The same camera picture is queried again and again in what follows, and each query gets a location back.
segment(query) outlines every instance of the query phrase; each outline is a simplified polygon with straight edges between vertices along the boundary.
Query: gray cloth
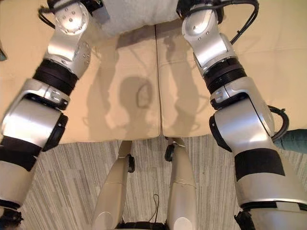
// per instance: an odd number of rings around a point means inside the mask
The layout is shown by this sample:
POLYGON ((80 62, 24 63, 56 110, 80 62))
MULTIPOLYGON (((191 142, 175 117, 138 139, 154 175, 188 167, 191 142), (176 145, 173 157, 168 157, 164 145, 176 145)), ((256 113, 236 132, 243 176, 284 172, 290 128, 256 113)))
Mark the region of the gray cloth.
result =
POLYGON ((274 144, 284 150, 307 153, 307 130, 287 131, 285 135, 274 141, 274 144))
POLYGON ((177 0, 104 0, 105 7, 93 12, 106 36, 155 25, 178 18, 177 0))

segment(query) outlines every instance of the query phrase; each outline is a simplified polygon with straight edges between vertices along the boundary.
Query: striped carpet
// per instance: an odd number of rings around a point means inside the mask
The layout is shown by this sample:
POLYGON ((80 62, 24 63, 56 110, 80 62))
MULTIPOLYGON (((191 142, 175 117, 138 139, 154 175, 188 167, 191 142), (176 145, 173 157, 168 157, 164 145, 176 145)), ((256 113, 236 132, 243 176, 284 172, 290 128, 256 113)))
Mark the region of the striped carpet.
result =
MULTIPOLYGON (((233 218, 239 208, 234 186, 233 155, 212 136, 184 138, 193 165, 200 230, 238 230, 233 218)), ((42 153, 33 186, 22 207, 23 229, 87 230, 120 141, 61 144, 42 153)), ((153 194, 160 196, 157 221, 164 222, 171 163, 164 160, 163 137, 132 145, 136 171, 128 175, 125 221, 148 221, 154 213, 153 194)), ((307 190, 307 154, 282 151, 307 190)))

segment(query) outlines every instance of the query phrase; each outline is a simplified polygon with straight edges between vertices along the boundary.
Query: gray fabric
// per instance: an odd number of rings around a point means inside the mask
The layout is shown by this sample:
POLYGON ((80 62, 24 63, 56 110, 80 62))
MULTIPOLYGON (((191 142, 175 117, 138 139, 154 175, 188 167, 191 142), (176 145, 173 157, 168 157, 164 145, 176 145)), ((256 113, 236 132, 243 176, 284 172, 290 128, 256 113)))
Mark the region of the gray fabric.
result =
POLYGON ((284 150, 307 153, 307 129, 287 131, 274 144, 284 150))
POLYGON ((169 22, 176 18, 177 0, 104 0, 104 9, 93 12, 106 36, 169 22))
MULTIPOLYGON (((200 230, 238 230, 239 207, 234 186, 233 154, 218 147, 212 136, 184 138, 195 173, 200 230)), ((21 208, 29 230, 87 230, 120 141, 62 144, 42 153, 34 182, 21 208)), ((164 222, 171 163, 164 160, 163 137, 132 145, 136 171, 128 175, 124 220, 148 221, 153 194, 160 196, 158 222, 164 222)), ((307 154, 281 151, 307 190, 307 154)))

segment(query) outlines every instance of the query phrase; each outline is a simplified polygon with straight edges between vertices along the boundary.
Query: seam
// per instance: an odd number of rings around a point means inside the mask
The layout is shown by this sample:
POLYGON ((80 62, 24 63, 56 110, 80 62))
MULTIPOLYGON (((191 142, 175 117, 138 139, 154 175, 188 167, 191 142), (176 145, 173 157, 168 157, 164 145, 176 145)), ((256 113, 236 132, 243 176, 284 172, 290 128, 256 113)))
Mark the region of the seam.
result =
POLYGON ((159 76, 159 55, 158 55, 158 41, 157 41, 157 29, 154 25, 154 36, 155 36, 155 50, 156 50, 156 62, 157 62, 157 75, 158 75, 158 89, 159 89, 159 101, 160 101, 160 134, 163 135, 163 118, 162 118, 162 99, 161 99, 161 88, 160 88, 160 76, 159 76))

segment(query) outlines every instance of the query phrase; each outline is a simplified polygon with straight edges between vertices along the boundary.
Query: silver robot leg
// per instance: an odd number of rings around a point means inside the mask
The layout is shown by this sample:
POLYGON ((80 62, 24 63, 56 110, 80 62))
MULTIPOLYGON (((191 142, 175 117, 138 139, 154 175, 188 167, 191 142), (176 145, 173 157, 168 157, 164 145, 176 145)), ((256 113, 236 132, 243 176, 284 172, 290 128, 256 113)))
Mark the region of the silver robot leg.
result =
POLYGON ((115 229, 122 221, 126 201, 128 172, 134 171, 133 157, 130 155, 132 141, 122 141, 118 158, 113 164, 101 188, 94 216, 93 230, 115 229))
POLYGON ((172 162, 167 225, 170 230, 197 230, 196 185, 189 155, 181 138, 168 138, 165 159, 172 162))

